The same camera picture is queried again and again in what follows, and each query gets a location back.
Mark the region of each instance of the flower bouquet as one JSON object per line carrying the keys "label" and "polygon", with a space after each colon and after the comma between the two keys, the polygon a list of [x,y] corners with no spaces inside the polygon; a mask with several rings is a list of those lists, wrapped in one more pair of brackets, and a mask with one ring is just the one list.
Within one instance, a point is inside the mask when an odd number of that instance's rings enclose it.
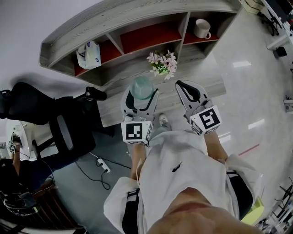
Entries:
{"label": "flower bouquet", "polygon": [[174,54],[175,53],[170,53],[169,50],[165,55],[158,51],[150,53],[150,56],[147,57],[148,62],[152,65],[152,70],[150,72],[153,72],[155,76],[165,74],[165,80],[174,77],[174,73],[177,69],[177,61]]}

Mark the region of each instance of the black and white marker cube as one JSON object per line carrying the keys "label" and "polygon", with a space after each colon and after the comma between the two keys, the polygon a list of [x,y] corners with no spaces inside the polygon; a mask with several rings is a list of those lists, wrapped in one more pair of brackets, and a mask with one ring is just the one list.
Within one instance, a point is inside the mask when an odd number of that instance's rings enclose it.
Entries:
{"label": "black and white marker cube", "polygon": [[8,144],[8,149],[11,153],[15,153],[16,145],[14,145],[11,141]]}
{"label": "black and white marker cube", "polygon": [[222,123],[217,106],[212,106],[190,117],[190,124],[196,133],[201,135],[215,131]]}
{"label": "black and white marker cube", "polygon": [[152,132],[152,122],[122,122],[123,141],[128,144],[147,144]]}

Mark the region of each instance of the white shirt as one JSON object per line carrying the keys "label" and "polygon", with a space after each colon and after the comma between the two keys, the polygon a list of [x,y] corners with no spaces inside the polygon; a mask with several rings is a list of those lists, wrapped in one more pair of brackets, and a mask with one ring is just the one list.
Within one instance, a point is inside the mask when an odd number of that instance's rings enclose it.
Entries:
{"label": "white shirt", "polygon": [[127,194],[140,188],[139,233],[146,233],[163,217],[171,202],[186,188],[197,189],[211,205],[236,216],[226,184],[226,172],[241,171],[250,185],[254,201],[260,190],[260,174],[236,155],[226,165],[210,158],[203,137],[189,131],[164,132],[150,141],[150,151],[139,181],[120,178],[104,204],[104,214],[122,233]]}

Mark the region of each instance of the person's arm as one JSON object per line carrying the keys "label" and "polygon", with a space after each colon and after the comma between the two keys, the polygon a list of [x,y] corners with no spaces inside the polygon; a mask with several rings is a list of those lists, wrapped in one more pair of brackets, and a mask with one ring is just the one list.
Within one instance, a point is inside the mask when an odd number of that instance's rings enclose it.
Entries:
{"label": "person's arm", "polygon": [[[133,145],[133,157],[132,157],[132,168],[131,168],[131,179],[137,180],[139,179],[141,168],[147,158],[146,154],[146,147],[143,144],[135,144]],[[139,161],[141,160],[141,165],[139,168],[137,168]]]}
{"label": "person's arm", "polygon": [[228,159],[228,155],[224,148],[222,147],[219,137],[216,131],[213,131],[207,135],[205,135],[207,153],[209,157],[213,158],[214,160],[224,160]]}
{"label": "person's arm", "polygon": [[20,156],[19,156],[19,150],[20,150],[20,145],[16,146],[15,153],[12,154],[12,159],[13,163],[12,165],[14,166],[17,175],[19,176],[19,170],[20,170]]}

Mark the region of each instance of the white wall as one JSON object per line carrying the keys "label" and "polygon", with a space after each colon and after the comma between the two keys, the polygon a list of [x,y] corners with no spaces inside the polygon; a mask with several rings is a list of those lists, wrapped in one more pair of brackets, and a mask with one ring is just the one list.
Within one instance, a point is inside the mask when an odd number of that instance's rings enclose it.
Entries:
{"label": "white wall", "polygon": [[[88,83],[39,66],[41,42],[74,15],[102,0],[0,0],[0,90],[18,81],[51,97],[74,95]],[[0,119],[0,136],[5,120]]]}

